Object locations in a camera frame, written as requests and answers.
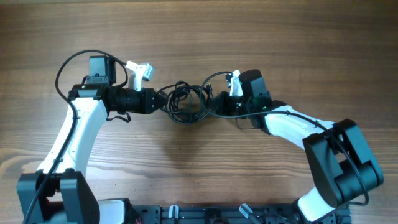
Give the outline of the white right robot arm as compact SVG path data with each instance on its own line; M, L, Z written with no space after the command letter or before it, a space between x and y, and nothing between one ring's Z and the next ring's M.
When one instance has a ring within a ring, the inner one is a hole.
M252 128L283 138L305 151L314 188L294 203L302 223L319 223L349 205L366 206L384 175L359 126L351 119L323 121L273 100L258 69L223 72L228 92L210 104L210 114L249 119Z

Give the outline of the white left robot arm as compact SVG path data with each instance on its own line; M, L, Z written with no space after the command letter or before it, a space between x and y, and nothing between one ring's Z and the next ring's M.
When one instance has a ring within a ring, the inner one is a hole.
M68 110L63 126L36 172L17 182L24 223L142 223L126 198L97 200L86 179L93 144L111 112L130 122L131 113L151 114L165 98L142 83L152 78L149 63L122 62L92 51L89 74L63 99Z

